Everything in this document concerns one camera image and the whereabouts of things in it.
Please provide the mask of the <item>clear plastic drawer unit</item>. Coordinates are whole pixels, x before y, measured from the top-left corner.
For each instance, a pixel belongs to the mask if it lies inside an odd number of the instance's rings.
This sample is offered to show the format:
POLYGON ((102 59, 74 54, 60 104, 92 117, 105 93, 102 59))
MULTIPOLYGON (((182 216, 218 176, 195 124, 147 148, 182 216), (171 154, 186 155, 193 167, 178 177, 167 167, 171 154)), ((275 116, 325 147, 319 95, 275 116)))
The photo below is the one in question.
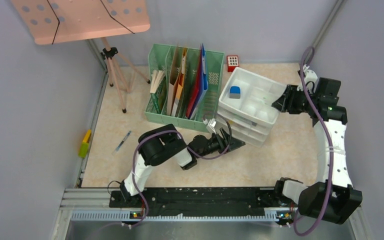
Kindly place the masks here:
POLYGON ((286 87, 284 83, 237 67, 220 94, 217 113, 229 121, 234 138, 261 147, 280 114, 271 104, 286 87), (229 98, 231 86, 240 87, 240 99, 229 98))

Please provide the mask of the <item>red translucent file folder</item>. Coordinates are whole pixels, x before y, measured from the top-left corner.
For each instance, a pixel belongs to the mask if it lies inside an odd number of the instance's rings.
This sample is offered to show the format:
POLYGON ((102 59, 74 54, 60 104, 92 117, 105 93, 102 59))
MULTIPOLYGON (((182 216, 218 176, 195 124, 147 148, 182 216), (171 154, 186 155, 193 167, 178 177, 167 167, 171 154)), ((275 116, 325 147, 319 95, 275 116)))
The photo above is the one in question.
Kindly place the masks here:
POLYGON ((192 88, 192 91, 191 91, 191 94, 190 94, 190 99, 189 99, 189 102, 188 102, 188 105, 187 105, 186 114, 185 114, 187 119, 191 118, 191 115, 192 115, 192 112, 193 112, 193 108, 194 108, 194 104, 195 104, 196 98, 197 98, 199 90, 200 90, 201 71, 202 71, 202 51, 203 51, 203 46, 201 46, 201 48, 200 48, 199 58, 198 58, 198 68, 197 68, 197 71, 196 71, 195 80, 193 82, 194 85, 193 85, 193 88, 192 88))

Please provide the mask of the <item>green file rack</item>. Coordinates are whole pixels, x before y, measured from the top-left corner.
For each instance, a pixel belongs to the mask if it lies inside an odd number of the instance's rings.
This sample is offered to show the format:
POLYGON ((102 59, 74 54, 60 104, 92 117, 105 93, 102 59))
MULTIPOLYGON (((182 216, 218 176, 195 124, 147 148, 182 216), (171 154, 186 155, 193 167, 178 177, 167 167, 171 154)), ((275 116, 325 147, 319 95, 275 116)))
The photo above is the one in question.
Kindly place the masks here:
POLYGON ((180 100, 179 110, 177 116, 171 116, 167 114, 167 95, 168 95, 168 79, 170 74, 170 63, 168 63, 168 55, 173 50, 175 45, 166 44, 154 44, 148 54, 148 68, 151 75, 153 70, 165 71, 166 88, 164 89, 164 104, 161 113, 155 112, 153 104, 151 102, 151 95, 146 105, 144 114, 146 119, 151 123, 156 124, 173 124, 176 127, 195 130, 199 132, 206 132, 206 126, 203 123, 204 117, 212 117, 218 108, 218 99, 221 93, 223 70, 224 70, 224 58, 225 55, 222 52, 206 50, 206 64, 207 64, 207 78, 208 78, 208 90, 204 96, 203 102, 200 104, 197 114, 194 119, 187 119, 186 111, 188 102, 190 100, 190 94, 196 78, 196 72, 199 64, 199 48, 189 48, 186 56, 186 68, 184 79, 184 92, 180 100))

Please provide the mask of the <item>green children's book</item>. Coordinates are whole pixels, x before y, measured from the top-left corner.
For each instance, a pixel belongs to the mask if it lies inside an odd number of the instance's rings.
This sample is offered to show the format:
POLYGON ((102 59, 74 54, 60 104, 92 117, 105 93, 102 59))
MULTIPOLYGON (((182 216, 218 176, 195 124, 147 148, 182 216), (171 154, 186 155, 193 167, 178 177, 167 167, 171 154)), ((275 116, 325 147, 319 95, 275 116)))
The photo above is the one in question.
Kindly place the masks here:
POLYGON ((151 73, 150 100, 157 114, 160 114, 165 100, 166 73, 164 70, 153 70, 151 73))

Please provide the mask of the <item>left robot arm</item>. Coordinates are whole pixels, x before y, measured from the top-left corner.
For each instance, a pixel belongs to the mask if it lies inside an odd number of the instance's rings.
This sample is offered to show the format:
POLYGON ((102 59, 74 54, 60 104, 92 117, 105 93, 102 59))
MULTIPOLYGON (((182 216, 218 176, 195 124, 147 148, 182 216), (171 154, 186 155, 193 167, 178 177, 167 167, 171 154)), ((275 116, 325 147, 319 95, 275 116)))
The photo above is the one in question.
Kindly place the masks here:
POLYGON ((136 206, 153 168, 170 159, 186 171, 196 166, 198 159, 213 160, 245 145, 222 128, 210 138, 196 135, 190 143, 185 142, 173 124, 150 130, 138 139, 132 170, 119 186, 121 200, 129 207, 136 206))

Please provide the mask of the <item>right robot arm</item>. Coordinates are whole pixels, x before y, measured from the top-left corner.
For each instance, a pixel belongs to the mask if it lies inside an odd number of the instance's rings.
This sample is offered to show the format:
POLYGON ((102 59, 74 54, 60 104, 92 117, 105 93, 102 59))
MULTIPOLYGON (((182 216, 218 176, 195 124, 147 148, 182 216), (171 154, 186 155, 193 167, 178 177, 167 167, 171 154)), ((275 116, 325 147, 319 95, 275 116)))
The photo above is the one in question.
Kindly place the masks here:
POLYGON ((338 105, 341 81, 321 77, 313 93, 287 85, 283 94, 272 104, 282 113, 307 113, 317 139, 317 175, 315 183, 304 183, 282 177, 276 181, 273 200, 279 206, 294 202, 302 216, 343 224, 360 206, 362 192, 354 189, 349 177, 345 132, 347 110, 338 105))

